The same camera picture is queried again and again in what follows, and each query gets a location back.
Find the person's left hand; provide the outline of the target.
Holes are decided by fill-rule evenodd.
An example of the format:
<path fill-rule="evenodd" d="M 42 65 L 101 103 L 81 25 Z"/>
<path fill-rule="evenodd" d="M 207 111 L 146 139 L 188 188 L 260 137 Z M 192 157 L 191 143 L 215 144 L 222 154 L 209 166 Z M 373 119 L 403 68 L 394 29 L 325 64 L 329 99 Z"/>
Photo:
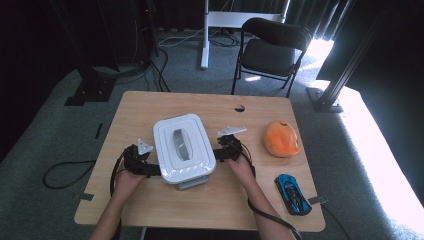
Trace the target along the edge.
<path fill-rule="evenodd" d="M 127 201 L 144 179 L 144 175 L 136 175 L 128 170 L 119 170 L 116 175 L 112 198 L 122 202 Z"/>

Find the black folding chair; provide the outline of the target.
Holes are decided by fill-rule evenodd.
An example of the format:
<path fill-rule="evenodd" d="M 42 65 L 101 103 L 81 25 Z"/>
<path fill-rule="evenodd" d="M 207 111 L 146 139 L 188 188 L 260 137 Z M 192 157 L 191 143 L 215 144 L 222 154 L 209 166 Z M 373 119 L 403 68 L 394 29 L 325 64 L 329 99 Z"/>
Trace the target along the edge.
<path fill-rule="evenodd" d="M 289 97 L 311 41 L 309 30 L 302 26 L 259 17 L 248 19 L 241 28 L 231 94 L 241 75 L 248 73 L 282 81 Z"/>

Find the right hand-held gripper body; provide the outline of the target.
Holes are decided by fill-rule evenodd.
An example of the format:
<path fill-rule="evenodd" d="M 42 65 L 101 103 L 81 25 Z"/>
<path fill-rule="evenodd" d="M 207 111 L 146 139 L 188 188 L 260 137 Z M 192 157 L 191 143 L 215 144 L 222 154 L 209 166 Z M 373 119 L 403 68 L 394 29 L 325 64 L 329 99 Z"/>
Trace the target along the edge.
<path fill-rule="evenodd" d="M 237 160 L 242 153 L 242 143 L 235 137 L 236 133 L 244 132 L 244 127 L 227 126 L 224 130 L 218 132 L 218 144 L 220 149 L 228 149 L 232 160 Z"/>

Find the dark curtain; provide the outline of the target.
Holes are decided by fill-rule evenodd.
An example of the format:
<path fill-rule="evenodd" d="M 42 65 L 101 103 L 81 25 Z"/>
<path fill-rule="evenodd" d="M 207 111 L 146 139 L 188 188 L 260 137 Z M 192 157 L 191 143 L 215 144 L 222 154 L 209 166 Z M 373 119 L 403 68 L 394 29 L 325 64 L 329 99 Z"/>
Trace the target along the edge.
<path fill-rule="evenodd" d="M 286 22 L 306 28 L 314 39 L 334 41 L 352 0 L 290 0 Z"/>

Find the black stand with base plate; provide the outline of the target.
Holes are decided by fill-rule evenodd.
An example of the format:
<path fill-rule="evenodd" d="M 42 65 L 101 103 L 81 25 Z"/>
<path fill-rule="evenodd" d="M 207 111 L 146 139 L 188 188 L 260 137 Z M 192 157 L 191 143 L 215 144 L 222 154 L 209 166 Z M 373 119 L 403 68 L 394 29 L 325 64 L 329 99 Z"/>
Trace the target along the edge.
<path fill-rule="evenodd" d="M 79 86 L 67 98 L 65 105 L 83 106 L 86 102 L 108 102 L 117 79 L 101 76 L 92 67 L 63 0 L 48 0 L 48 3 L 57 19 L 61 41 L 81 77 Z"/>

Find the white desk frame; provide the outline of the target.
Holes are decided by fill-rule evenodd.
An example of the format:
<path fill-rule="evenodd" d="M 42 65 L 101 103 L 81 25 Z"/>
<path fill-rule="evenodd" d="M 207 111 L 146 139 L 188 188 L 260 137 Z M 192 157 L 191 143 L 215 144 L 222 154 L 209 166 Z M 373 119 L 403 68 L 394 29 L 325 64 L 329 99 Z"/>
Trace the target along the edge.
<path fill-rule="evenodd" d="M 280 13 L 250 13 L 250 12 L 224 12 L 223 10 L 211 11 L 209 9 L 209 0 L 204 0 L 204 25 L 203 25 L 203 46 L 200 67 L 207 69 L 209 66 L 209 28 L 224 27 L 224 28 L 240 28 L 250 18 L 260 17 L 267 20 L 284 23 L 287 18 L 288 8 L 291 0 L 284 0 L 283 7 Z"/>

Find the black metal profile stand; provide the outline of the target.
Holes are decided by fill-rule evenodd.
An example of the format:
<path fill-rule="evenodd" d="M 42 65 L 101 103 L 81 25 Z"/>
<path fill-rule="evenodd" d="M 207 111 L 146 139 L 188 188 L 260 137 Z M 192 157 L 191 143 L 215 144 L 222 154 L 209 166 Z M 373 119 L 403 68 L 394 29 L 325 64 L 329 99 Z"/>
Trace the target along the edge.
<path fill-rule="evenodd" d="M 374 41 L 387 11 L 382 9 L 376 16 L 370 28 L 367 30 L 363 40 L 355 50 L 346 68 L 337 81 L 330 81 L 325 90 L 317 87 L 308 87 L 307 93 L 310 97 L 314 110 L 319 113 L 342 113 L 343 108 L 338 102 L 338 97 L 343 87 L 358 67 L 360 61 L 367 53 Z"/>

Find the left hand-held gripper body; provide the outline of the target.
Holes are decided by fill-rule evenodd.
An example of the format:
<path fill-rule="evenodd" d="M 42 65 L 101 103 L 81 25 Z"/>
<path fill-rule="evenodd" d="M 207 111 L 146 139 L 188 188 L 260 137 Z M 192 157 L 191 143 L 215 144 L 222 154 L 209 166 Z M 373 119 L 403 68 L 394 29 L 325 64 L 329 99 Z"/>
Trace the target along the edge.
<path fill-rule="evenodd" d="M 152 176 L 154 169 L 147 162 L 147 158 L 153 147 L 144 143 L 141 139 L 136 144 L 129 146 L 124 152 L 125 169 L 135 175 Z"/>

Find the white lid with grey handle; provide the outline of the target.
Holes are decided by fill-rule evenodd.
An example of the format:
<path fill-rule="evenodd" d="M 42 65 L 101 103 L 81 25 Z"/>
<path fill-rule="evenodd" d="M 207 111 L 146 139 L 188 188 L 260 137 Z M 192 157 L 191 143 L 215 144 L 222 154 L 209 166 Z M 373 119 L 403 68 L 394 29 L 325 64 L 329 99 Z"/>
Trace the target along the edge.
<path fill-rule="evenodd" d="M 215 170 L 211 143 L 196 114 L 160 120 L 153 133 L 161 175 L 167 183 L 180 184 Z"/>

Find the clear grey storage box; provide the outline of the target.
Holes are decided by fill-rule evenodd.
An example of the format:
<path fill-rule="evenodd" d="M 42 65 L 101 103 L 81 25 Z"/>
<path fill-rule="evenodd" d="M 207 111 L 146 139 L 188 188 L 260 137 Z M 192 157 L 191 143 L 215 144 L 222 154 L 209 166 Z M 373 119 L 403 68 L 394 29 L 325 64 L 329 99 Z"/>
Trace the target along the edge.
<path fill-rule="evenodd" d="M 193 179 L 178 183 L 177 189 L 178 190 L 186 190 L 186 189 L 189 189 L 189 188 L 193 188 L 193 187 L 196 187 L 198 185 L 202 185 L 202 184 L 207 183 L 208 180 L 209 180 L 208 175 L 193 178 Z"/>

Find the orange plush fruit toy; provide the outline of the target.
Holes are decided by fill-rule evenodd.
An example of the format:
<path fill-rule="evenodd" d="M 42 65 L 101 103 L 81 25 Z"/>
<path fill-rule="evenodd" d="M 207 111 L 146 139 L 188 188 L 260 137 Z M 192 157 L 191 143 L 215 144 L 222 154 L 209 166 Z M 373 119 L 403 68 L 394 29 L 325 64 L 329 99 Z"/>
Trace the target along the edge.
<path fill-rule="evenodd" d="M 276 120 L 268 124 L 264 135 L 265 148 L 274 156 L 285 158 L 299 153 L 298 137 L 286 121 Z"/>

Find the person's right hand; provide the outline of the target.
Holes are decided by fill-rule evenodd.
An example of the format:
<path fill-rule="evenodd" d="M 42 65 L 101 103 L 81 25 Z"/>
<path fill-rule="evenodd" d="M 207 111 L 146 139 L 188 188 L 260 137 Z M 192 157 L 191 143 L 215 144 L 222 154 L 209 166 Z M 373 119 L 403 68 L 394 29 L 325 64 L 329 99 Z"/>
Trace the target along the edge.
<path fill-rule="evenodd" d="M 242 155 L 237 160 L 226 160 L 232 173 L 239 180 L 245 190 L 251 189 L 256 183 L 249 161 Z"/>

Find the blue toy car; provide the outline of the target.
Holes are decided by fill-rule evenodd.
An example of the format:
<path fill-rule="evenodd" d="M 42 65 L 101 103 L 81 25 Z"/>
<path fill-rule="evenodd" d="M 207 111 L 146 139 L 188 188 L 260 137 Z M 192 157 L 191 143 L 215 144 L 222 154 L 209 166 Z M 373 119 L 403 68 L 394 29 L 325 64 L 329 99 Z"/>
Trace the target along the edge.
<path fill-rule="evenodd" d="M 280 174 L 274 182 L 290 215 L 305 216 L 311 212 L 312 207 L 304 198 L 293 176 Z"/>

